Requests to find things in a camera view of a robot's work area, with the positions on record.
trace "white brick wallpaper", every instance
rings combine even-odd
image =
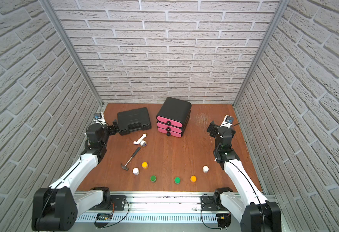
[[[0,231],[25,231],[97,107],[40,3],[0,0]]]
[[[278,1],[52,3],[103,101],[231,104]]]
[[[339,231],[339,1],[291,0],[236,106],[292,231]]]

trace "pink drawer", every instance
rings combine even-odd
[[[167,123],[167,122],[170,122],[172,126],[175,126],[175,127],[182,127],[182,123],[179,123],[177,121],[174,121],[174,120],[171,120],[171,119],[168,119],[168,118],[163,118],[161,116],[158,116],[156,118],[158,121],[161,121],[163,123]]]
[[[181,134],[179,134],[179,133],[176,133],[176,132],[173,132],[173,131],[170,131],[170,132],[168,132],[166,129],[163,129],[163,128],[158,128],[158,131],[159,132],[162,132],[162,133],[164,133],[164,134],[167,134],[167,133],[169,133],[170,135],[172,135],[172,136],[175,136],[175,137],[181,137]]]
[[[177,132],[177,133],[181,133],[182,132],[182,130],[180,128],[173,127],[173,126],[168,126],[167,124],[164,124],[164,123],[157,123],[156,125],[158,127],[160,127],[160,128],[165,129],[165,130],[167,130],[167,128],[169,128],[170,131],[173,131],[173,132]]]

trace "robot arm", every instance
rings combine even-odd
[[[231,148],[231,140],[235,134],[233,118],[226,115],[218,126],[212,121],[207,129],[215,138],[215,161],[228,174],[237,188],[240,199],[230,188],[219,188],[213,196],[215,204],[227,208],[240,223],[242,232],[272,231],[280,232],[280,208],[276,202],[269,202],[252,182],[243,165]]]
[[[98,204],[107,204],[108,188],[96,188],[76,198],[74,193],[87,174],[104,158],[109,136],[118,131],[116,121],[108,126],[102,113],[94,114],[94,121],[86,132],[88,140],[79,159],[48,188],[40,188],[34,194],[34,231],[67,231],[82,213]]]

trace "black tool case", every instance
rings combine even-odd
[[[121,136],[134,131],[151,129],[148,108],[144,107],[119,112],[118,127]]]

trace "white plastic pipe fitting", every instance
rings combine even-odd
[[[139,138],[137,141],[134,141],[133,144],[135,145],[140,144],[143,147],[146,146],[146,141],[143,140],[144,138],[146,138],[146,133],[143,134],[141,138]]]

